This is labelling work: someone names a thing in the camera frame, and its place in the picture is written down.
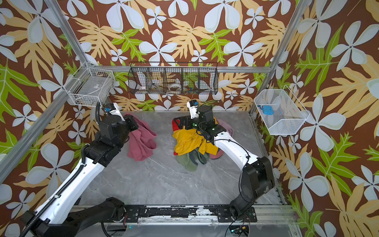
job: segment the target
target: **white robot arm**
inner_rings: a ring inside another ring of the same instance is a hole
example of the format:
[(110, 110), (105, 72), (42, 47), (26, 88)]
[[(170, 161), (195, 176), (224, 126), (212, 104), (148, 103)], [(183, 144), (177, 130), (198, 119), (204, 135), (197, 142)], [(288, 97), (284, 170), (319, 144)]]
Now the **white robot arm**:
[[(240, 195), (230, 203), (230, 213), (237, 220), (262, 194), (274, 186), (270, 161), (247, 151), (220, 125), (215, 124), (210, 106), (198, 106), (196, 100), (187, 103), (189, 116), (175, 118), (179, 128), (197, 129), (204, 138), (222, 149), (241, 170)], [(138, 128), (132, 116), (123, 117), (116, 103), (105, 106), (107, 116), (96, 120), (100, 131), (95, 140), (82, 150), (82, 160), (58, 190), (37, 208), (22, 216), (27, 225), (20, 237), (31, 230), (38, 237), (73, 237), (77, 232), (101, 221), (120, 221), (124, 203), (108, 198), (100, 205), (80, 212), (71, 212), (79, 196), (90, 182), (109, 164), (127, 142), (128, 134)]]

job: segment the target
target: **green cloth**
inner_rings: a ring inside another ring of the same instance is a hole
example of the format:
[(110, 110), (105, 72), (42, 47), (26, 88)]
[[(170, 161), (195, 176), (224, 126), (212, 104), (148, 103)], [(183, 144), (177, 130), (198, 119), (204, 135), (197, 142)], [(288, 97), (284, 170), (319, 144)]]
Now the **green cloth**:
[(196, 171), (197, 164), (193, 163), (190, 156), (193, 157), (193, 160), (197, 163), (200, 161), (200, 163), (206, 164), (209, 160), (209, 154), (204, 153), (201, 154), (199, 152), (199, 148), (194, 149), (193, 151), (186, 153), (184, 155), (177, 155), (176, 160), (179, 162), (179, 164), (183, 165), (184, 168), (188, 171)]

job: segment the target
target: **pink cloth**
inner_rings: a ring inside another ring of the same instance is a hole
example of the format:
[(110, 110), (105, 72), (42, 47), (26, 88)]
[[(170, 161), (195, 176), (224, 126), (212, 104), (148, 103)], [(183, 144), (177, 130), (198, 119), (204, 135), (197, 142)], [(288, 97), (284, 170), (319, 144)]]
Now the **pink cloth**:
[(156, 149), (157, 144), (153, 141), (153, 139), (157, 136), (157, 134), (150, 129), (147, 122), (139, 120), (136, 117), (134, 117), (134, 119), (139, 128), (129, 133), (128, 156), (135, 161), (143, 161), (153, 154), (153, 149)]
[[(220, 124), (221, 126), (223, 126), (223, 127), (226, 129), (226, 131), (227, 131), (231, 136), (233, 136), (233, 129), (232, 129), (232, 127), (231, 127), (229, 124), (227, 124), (226, 122), (222, 121), (221, 119), (216, 119), (216, 120), (217, 120), (217, 123), (218, 123), (218, 124)], [(220, 157), (222, 156), (223, 153), (224, 153), (224, 151), (221, 150), (221, 149), (219, 149), (219, 151), (217, 152), (216, 155), (209, 154), (209, 156), (210, 156), (210, 158), (211, 158), (212, 160), (215, 160), (215, 159), (220, 158)]]

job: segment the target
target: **clothing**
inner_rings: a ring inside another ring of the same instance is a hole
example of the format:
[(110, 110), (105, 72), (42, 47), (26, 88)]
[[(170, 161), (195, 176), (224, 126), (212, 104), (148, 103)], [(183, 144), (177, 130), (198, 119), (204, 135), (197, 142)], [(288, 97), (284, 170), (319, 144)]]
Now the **clothing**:
[(209, 160), (209, 154), (201, 154), (199, 148), (194, 149), (193, 151), (175, 156), (176, 160), (184, 166), (188, 171), (196, 171), (198, 163), (197, 160), (203, 165)]
[(172, 120), (172, 128), (174, 130), (172, 136), (177, 140), (175, 152), (178, 155), (189, 153), (197, 147), (199, 147), (201, 154), (205, 154), (205, 152), (213, 155), (217, 154), (218, 148), (212, 145), (212, 143), (207, 143), (203, 136), (196, 133), (196, 129), (178, 129), (174, 120)]
[(136, 117), (134, 117), (134, 120), (139, 127), (137, 130), (129, 133), (128, 156), (135, 161), (142, 161), (150, 157), (153, 154), (153, 149), (157, 148), (157, 144), (153, 141), (157, 134), (150, 129), (147, 122), (139, 120)]
[[(233, 129), (232, 129), (232, 127), (229, 124), (227, 124), (226, 122), (224, 122), (221, 119), (217, 119), (217, 122), (218, 122), (218, 124), (220, 124), (221, 126), (223, 126), (226, 129), (226, 131), (233, 137)], [(224, 154), (224, 151), (221, 150), (221, 149), (219, 149), (219, 151), (217, 152), (216, 155), (210, 154), (210, 158), (212, 160), (215, 160), (215, 159), (220, 158), (223, 154)]]

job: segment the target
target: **white wire basket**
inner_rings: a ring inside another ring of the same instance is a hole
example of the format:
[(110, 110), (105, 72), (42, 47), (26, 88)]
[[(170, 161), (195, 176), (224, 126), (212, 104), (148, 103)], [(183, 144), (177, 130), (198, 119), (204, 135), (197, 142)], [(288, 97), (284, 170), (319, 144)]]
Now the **white wire basket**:
[[(292, 98), (284, 89), (265, 89), (254, 98), (270, 135), (295, 135), (310, 115), (295, 94), (288, 90)], [(295, 101), (302, 106), (303, 111), (300, 111)], [(266, 114), (265, 106), (271, 107), (271, 114)]]
[(85, 70), (77, 74), (78, 77), (74, 76), (73, 79), (77, 81), (68, 91), (70, 98), (75, 105), (96, 107), (96, 103), (100, 102), (100, 106), (103, 107), (115, 81), (113, 72), (88, 67), (86, 64), (81, 68)]

